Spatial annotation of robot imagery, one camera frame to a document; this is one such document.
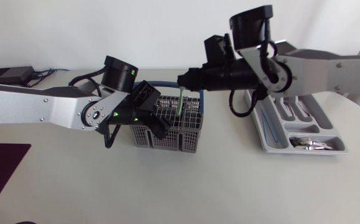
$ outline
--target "power adapter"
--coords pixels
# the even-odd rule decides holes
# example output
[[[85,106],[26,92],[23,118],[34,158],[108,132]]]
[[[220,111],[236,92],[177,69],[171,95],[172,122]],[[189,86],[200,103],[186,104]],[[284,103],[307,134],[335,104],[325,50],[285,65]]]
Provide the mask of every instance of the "power adapter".
[[[34,72],[32,66],[0,68],[0,84],[24,86],[31,81]]]

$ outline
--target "cutlery basket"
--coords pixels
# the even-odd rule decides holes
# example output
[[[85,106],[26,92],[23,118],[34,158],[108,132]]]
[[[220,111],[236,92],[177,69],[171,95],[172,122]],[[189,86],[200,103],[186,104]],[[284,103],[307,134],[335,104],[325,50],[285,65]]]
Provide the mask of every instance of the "cutlery basket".
[[[172,82],[152,81],[149,83],[153,86],[178,88],[177,83]],[[203,123],[203,91],[200,91],[199,98],[184,96],[181,115],[176,116],[179,99],[177,96],[162,95],[155,104],[155,115],[158,118],[166,117],[172,122],[166,138],[157,138],[147,126],[130,125],[137,147],[196,152]]]

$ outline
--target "robotic arm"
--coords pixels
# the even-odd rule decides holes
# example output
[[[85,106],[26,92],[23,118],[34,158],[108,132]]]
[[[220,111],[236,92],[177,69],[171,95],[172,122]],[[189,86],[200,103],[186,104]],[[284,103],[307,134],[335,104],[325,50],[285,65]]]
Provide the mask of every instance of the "robotic arm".
[[[112,146],[123,124],[146,125],[158,138],[164,138],[170,121],[153,114],[160,92],[145,81],[133,89],[138,68],[132,65],[109,56],[104,64],[98,72],[76,77],[69,86],[33,90],[0,85],[0,123],[53,123],[97,130],[104,135],[106,147]],[[101,73],[104,75],[99,85],[104,88],[98,89],[99,96],[92,94],[98,85],[88,82],[73,86],[82,79],[94,82],[91,77]],[[116,124],[112,134],[110,124]]]
[[[360,93],[360,56],[339,56],[316,50],[297,50],[287,42],[273,42],[269,34],[272,6],[242,12],[230,19],[229,35],[205,40],[207,63],[178,76],[177,83],[191,91],[231,90],[229,106],[240,117],[253,110],[257,100],[308,95],[320,91]],[[269,58],[268,46],[274,48]],[[235,58],[234,50],[242,57]],[[160,96],[143,81],[133,88],[138,69],[107,56],[100,71],[76,77],[69,86],[33,90],[0,85],[0,123],[53,123],[84,131],[97,130],[111,147],[121,125],[143,124],[158,137],[166,137],[170,121],[154,115]],[[91,77],[104,74],[100,84]],[[89,82],[73,86],[76,82]],[[98,96],[92,92],[97,89]],[[235,90],[254,90],[249,111],[232,107]],[[110,124],[116,124],[111,134]]]
[[[360,56],[339,56],[317,50],[297,50],[287,42],[270,39],[272,6],[262,6],[230,18],[234,50],[229,35],[205,40],[208,62],[178,76],[178,84],[192,91],[231,90],[230,108],[236,116],[251,113],[257,100],[309,95],[321,91],[360,94]],[[268,58],[267,48],[274,48]],[[235,90],[254,90],[246,113],[232,108]]]

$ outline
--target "metal spoon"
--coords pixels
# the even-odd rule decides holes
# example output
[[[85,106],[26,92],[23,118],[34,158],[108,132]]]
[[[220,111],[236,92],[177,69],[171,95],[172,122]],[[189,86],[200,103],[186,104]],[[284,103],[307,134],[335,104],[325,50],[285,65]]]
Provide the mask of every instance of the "metal spoon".
[[[305,150],[327,150],[325,147],[314,147],[312,145],[305,146],[294,146],[295,149],[305,149]]]
[[[333,147],[327,146],[326,144],[323,144],[320,141],[314,141],[308,137],[302,137],[302,138],[296,138],[296,139],[300,144],[302,144],[304,146],[311,145],[311,146],[324,147],[326,149],[333,150]]]

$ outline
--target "white cutlery tray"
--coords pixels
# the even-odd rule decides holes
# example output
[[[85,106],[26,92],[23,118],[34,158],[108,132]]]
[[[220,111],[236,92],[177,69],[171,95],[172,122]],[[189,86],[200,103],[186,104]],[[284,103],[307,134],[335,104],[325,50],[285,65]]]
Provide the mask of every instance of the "white cutlery tray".
[[[246,90],[244,96],[250,107],[251,92]],[[252,112],[265,152],[315,155],[348,153],[339,133],[312,95],[289,97],[288,105],[293,114],[283,102],[283,98],[275,101],[273,97],[268,96],[264,100],[258,101]],[[319,140],[333,147],[334,150],[295,149],[290,143],[290,138],[295,137]]]

